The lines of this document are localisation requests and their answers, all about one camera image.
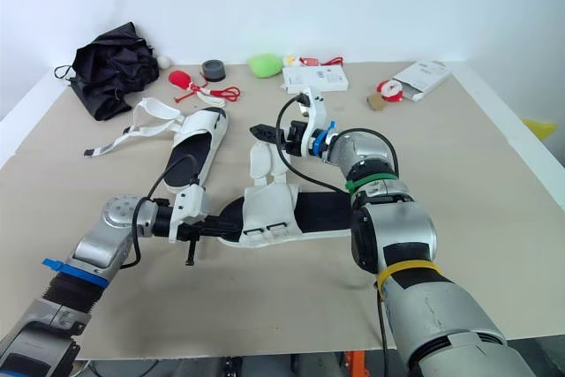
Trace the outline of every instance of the red balloon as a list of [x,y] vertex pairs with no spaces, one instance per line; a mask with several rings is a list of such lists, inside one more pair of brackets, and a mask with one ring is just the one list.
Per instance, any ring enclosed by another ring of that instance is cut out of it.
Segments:
[[173,71],[169,74],[169,81],[175,86],[186,90],[191,85],[191,76],[184,71]]

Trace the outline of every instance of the white ball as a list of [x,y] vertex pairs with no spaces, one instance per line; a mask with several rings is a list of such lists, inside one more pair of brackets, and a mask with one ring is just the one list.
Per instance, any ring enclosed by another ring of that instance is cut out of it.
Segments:
[[159,64],[159,68],[161,68],[162,70],[166,70],[170,67],[170,59],[165,55],[159,55],[157,57],[157,63]]

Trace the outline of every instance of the black tape roll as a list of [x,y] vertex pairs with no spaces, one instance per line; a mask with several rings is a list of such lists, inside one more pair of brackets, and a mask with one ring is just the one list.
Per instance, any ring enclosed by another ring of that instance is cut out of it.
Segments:
[[216,82],[226,78],[223,62],[217,59],[211,59],[202,64],[202,73],[207,81]]

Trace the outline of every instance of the green band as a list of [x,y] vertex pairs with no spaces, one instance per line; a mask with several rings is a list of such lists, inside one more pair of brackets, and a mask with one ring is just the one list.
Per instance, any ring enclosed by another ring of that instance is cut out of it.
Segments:
[[376,180],[397,180],[398,177],[394,174],[388,174],[386,172],[381,172],[380,174],[371,174],[370,176],[363,177],[360,180],[351,181],[347,180],[345,183],[345,188],[353,194],[359,187],[362,185],[366,185],[367,183],[371,183],[372,181]]

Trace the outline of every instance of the yellow band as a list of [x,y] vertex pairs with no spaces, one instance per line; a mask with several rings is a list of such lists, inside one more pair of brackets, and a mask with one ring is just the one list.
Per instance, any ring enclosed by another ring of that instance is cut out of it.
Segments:
[[384,298],[384,294],[380,288],[386,279],[398,271],[410,268],[431,268],[441,274],[438,266],[429,260],[403,260],[402,262],[397,262],[396,264],[392,264],[390,267],[383,269],[377,277],[377,286],[379,286],[380,296]]

